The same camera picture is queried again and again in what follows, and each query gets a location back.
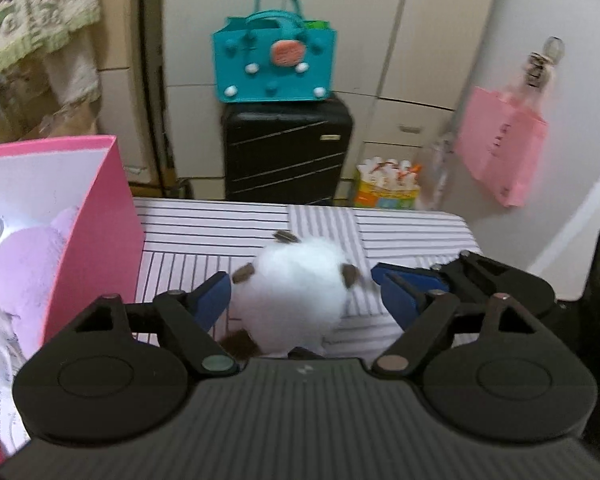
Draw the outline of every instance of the striped tabletop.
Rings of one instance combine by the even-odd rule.
[[[363,279],[352,290],[340,327],[325,340],[332,357],[371,360],[401,334],[370,278],[376,263],[430,267],[455,259],[462,249],[479,251],[466,223],[441,212],[134,200],[146,232],[136,301],[151,301],[172,288],[188,292],[218,270],[233,272],[271,243],[278,229],[336,240]],[[240,319],[229,307],[212,335],[220,339],[239,328]]]

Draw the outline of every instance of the drawer handle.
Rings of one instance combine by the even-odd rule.
[[[398,129],[404,134],[421,134],[422,126],[405,126],[404,124],[399,124]]]

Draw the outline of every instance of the metal screw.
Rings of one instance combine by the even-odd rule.
[[[226,372],[234,366],[228,355],[209,355],[202,359],[202,367],[209,372]]]
[[[401,372],[409,367],[409,360],[401,355],[389,354],[379,357],[376,364],[386,372]]]

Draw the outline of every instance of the pink box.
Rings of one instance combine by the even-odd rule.
[[[101,294],[133,302],[144,232],[113,136],[0,144],[0,217],[49,224],[78,206],[46,306],[40,345]]]

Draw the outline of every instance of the brown plush ear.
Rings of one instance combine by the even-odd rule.
[[[231,281],[234,283],[246,282],[255,273],[256,269],[253,264],[246,264],[231,275]]]
[[[360,277],[360,271],[355,265],[342,264],[340,266],[340,272],[342,273],[342,279],[344,280],[344,286],[351,288],[354,283]]]
[[[245,329],[225,336],[220,341],[220,346],[237,361],[246,361],[262,355],[262,351]]]
[[[300,238],[298,238],[291,231],[276,231],[273,233],[273,237],[283,244],[297,244],[300,241]]]

